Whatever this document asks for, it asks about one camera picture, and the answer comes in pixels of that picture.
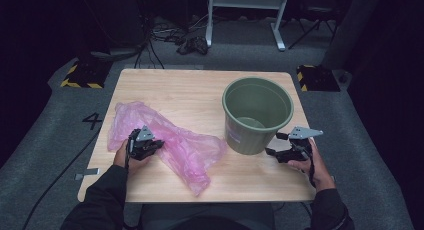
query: person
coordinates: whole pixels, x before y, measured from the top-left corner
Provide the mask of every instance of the person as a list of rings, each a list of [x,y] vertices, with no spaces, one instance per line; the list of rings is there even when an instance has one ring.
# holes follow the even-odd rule
[[[312,204],[311,227],[308,229],[354,229],[347,207],[342,202],[335,182],[314,143],[312,146],[316,187]],[[85,199],[68,214],[61,226],[66,229],[122,229],[126,182],[129,176],[148,164],[150,157],[130,159],[125,168],[126,141],[116,152],[113,165],[89,188]],[[310,160],[291,160],[288,164],[305,174]],[[211,204],[147,204],[141,211],[141,229],[275,229],[270,203],[211,203]]]

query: gray carpet floor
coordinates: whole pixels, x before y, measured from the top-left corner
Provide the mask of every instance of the gray carpet floor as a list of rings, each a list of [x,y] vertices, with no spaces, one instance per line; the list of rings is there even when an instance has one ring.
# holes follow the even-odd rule
[[[212,47],[206,56],[198,53],[179,55],[172,43],[153,41],[153,48],[166,69],[202,69],[224,71],[288,72],[298,90],[310,127],[324,131],[316,138],[329,171],[336,177],[340,195],[348,206],[357,229],[413,229],[401,190],[380,158],[346,92],[347,83],[339,83],[340,92],[302,92],[296,67],[321,63],[330,42],[325,26],[292,50],[277,50],[270,30],[270,19],[229,21],[214,26]],[[204,28],[190,36],[204,36]],[[301,35],[296,22],[281,29],[290,44]],[[123,52],[114,50],[113,54]],[[93,113],[103,119],[119,74],[133,68],[136,57],[115,62],[104,89],[60,87],[76,59],[58,69],[49,81],[53,94],[9,161],[0,170],[0,229],[21,229],[34,204],[72,159],[83,153],[65,171],[42,198],[27,229],[58,229],[78,203],[81,181],[74,180],[88,164],[101,124],[90,129],[82,120]],[[144,51],[137,68],[160,68],[150,50]],[[334,70],[336,78],[342,73]],[[277,229],[304,229],[309,216],[300,203],[274,203]],[[138,220],[140,204],[127,204],[125,221]]]

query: light wood surface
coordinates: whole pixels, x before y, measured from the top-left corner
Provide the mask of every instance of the light wood surface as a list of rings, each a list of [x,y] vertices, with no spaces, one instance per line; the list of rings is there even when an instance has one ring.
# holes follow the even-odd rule
[[[199,134],[224,138],[222,94],[234,80],[260,76],[279,83],[291,95],[294,115],[280,132],[295,126],[309,127],[288,73],[207,70],[124,69],[107,110],[102,129],[87,168],[103,174],[113,162],[107,150],[108,132],[118,102],[144,102],[176,126]],[[199,196],[183,183],[158,156],[128,180],[127,202],[239,202],[307,201],[315,196],[307,177],[265,152],[241,155],[230,147],[224,157],[208,170],[211,184]],[[78,199],[100,175],[84,177]]]

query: crumpled plastic bag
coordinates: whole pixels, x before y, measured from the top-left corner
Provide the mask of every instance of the crumpled plastic bag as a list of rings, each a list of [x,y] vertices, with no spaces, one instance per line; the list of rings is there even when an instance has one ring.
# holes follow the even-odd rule
[[[161,160],[196,196],[207,188],[211,180],[206,171],[226,153],[224,140],[179,128],[142,102],[117,103],[115,110],[116,116],[109,131],[109,150],[117,151],[134,129],[146,125],[155,139],[165,141],[164,146],[156,151]]]

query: dark pants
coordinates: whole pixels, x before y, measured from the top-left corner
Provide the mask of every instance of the dark pants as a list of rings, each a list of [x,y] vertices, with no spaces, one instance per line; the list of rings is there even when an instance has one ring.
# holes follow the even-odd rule
[[[143,230],[173,229],[193,217],[223,217],[250,229],[275,229],[271,203],[143,204]]]

